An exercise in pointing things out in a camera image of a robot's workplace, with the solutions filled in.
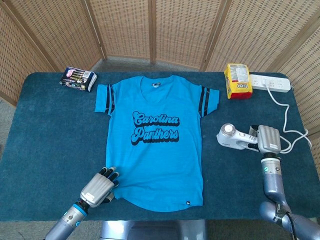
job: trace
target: woven panel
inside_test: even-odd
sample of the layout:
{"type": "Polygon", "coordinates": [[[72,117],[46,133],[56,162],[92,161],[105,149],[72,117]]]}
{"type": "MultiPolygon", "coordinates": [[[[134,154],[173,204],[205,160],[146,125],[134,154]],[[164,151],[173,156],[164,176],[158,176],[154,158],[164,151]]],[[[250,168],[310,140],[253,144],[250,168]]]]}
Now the woven panel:
{"type": "Polygon", "coordinates": [[[320,179],[320,137],[311,140],[312,156],[320,179]]]}
{"type": "Polygon", "coordinates": [[[50,72],[47,65],[0,7],[0,91],[17,102],[27,75],[50,72]]]}
{"type": "Polygon", "coordinates": [[[221,0],[157,0],[157,60],[199,68],[221,0]]]}
{"type": "Polygon", "coordinates": [[[91,68],[100,58],[79,0],[14,0],[12,4],[60,71],[91,68]]]}
{"type": "Polygon", "coordinates": [[[90,0],[107,55],[149,58],[148,0],[90,0]]]}
{"type": "Polygon", "coordinates": [[[320,27],[281,67],[294,86],[304,126],[320,126],[320,27]]]}
{"type": "Polygon", "coordinates": [[[319,0],[232,1],[207,70],[243,63],[265,71],[319,6],[319,0]]]}

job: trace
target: floor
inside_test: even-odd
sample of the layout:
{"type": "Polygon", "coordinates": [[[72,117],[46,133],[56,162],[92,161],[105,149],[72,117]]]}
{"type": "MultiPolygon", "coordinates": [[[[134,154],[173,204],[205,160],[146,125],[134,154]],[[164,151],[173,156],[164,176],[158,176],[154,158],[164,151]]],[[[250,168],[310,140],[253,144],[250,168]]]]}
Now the floor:
{"type": "MultiPolygon", "coordinates": [[[[161,72],[196,71],[195,69],[167,63],[149,64],[144,59],[110,57],[99,61],[92,69],[95,72],[161,72]]],[[[0,161],[9,134],[15,109],[0,101],[0,161]]],[[[40,240],[55,224],[54,221],[1,222],[0,240],[40,240]]],[[[69,240],[99,239],[100,221],[84,221],[68,238],[69,240]]],[[[262,220],[210,220],[210,240],[291,240],[289,233],[275,224],[262,220]]]]}

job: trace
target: clothing tag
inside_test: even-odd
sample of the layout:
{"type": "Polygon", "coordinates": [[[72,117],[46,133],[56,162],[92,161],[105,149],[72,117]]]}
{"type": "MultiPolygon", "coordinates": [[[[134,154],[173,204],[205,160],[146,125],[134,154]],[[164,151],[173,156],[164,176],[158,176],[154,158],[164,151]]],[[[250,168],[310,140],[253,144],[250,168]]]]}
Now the clothing tag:
{"type": "Polygon", "coordinates": [[[161,83],[160,83],[160,82],[157,82],[157,83],[152,83],[151,85],[152,85],[152,87],[154,87],[154,88],[158,88],[158,87],[161,85],[161,83]]]}

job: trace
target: cable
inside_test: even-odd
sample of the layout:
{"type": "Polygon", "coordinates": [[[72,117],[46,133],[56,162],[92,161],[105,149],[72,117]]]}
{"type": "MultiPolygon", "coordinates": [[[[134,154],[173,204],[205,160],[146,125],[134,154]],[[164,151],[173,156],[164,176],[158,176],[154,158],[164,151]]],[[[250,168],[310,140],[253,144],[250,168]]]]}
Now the cable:
{"type": "Polygon", "coordinates": [[[296,230],[295,230],[294,221],[292,221],[292,218],[291,218],[291,216],[290,216],[290,214],[289,214],[288,211],[287,211],[285,214],[288,216],[288,218],[289,218],[289,220],[290,220],[291,227],[292,227],[293,238],[294,238],[294,240],[297,240],[297,235],[296,235],[296,230]]]}
{"type": "Polygon", "coordinates": [[[285,142],[287,142],[288,143],[288,147],[286,148],[286,149],[283,149],[283,150],[281,150],[281,151],[283,151],[283,152],[286,152],[286,151],[288,151],[288,150],[290,150],[291,149],[291,142],[289,142],[287,139],[285,139],[283,136],[280,136],[280,138],[282,139],[282,140],[284,140],[285,142]]]}
{"type": "Polygon", "coordinates": [[[279,106],[286,107],[286,110],[285,110],[285,112],[284,112],[284,124],[283,124],[283,129],[282,129],[282,131],[283,131],[284,133],[297,133],[297,134],[301,135],[300,137],[298,137],[297,139],[295,139],[292,144],[291,144],[287,139],[285,139],[284,137],[280,136],[281,139],[283,139],[284,141],[286,141],[286,142],[289,144],[289,147],[287,147],[287,148],[284,149],[284,150],[281,150],[280,153],[281,153],[281,154],[288,154],[288,153],[290,153],[291,150],[293,149],[294,145],[296,144],[296,142],[297,142],[298,140],[302,139],[302,138],[305,138],[305,139],[308,141],[309,146],[310,146],[310,148],[311,148],[311,147],[312,147],[312,143],[311,143],[310,140],[307,138],[307,135],[308,135],[308,133],[309,133],[307,129],[304,129],[304,131],[305,131],[304,134],[301,133],[301,132],[299,132],[299,131],[297,131],[297,130],[286,130],[286,126],[287,126],[287,113],[288,113],[288,110],[289,110],[289,108],[290,108],[290,105],[289,105],[289,104],[279,103],[277,100],[275,100],[275,98],[274,98],[274,96],[272,95],[272,93],[271,93],[269,87],[267,86],[267,84],[265,84],[265,87],[266,87],[266,89],[267,89],[267,91],[268,91],[271,99],[275,102],[275,104],[277,104],[277,105],[279,105],[279,106]]]}

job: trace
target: black stripe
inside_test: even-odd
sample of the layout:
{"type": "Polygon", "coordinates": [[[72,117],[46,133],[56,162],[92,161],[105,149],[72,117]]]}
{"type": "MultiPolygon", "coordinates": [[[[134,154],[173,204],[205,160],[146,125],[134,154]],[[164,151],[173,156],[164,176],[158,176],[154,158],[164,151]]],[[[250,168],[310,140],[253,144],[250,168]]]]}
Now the black stripe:
{"type": "Polygon", "coordinates": [[[210,89],[206,89],[205,102],[204,102],[204,116],[208,114],[208,102],[209,102],[210,89]]]}
{"type": "Polygon", "coordinates": [[[200,114],[200,117],[202,117],[202,103],[204,101],[204,94],[205,94],[205,87],[202,86],[202,91],[201,91],[201,96],[200,96],[200,101],[199,101],[199,108],[198,108],[198,112],[200,114]]]}
{"type": "Polygon", "coordinates": [[[115,110],[115,93],[114,90],[112,89],[112,87],[110,86],[111,89],[111,111],[110,114],[112,114],[112,112],[115,110]]]}
{"type": "Polygon", "coordinates": [[[106,104],[105,104],[105,111],[109,113],[109,106],[110,106],[110,94],[109,94],[109,85],[106,86],[106,104]]]}

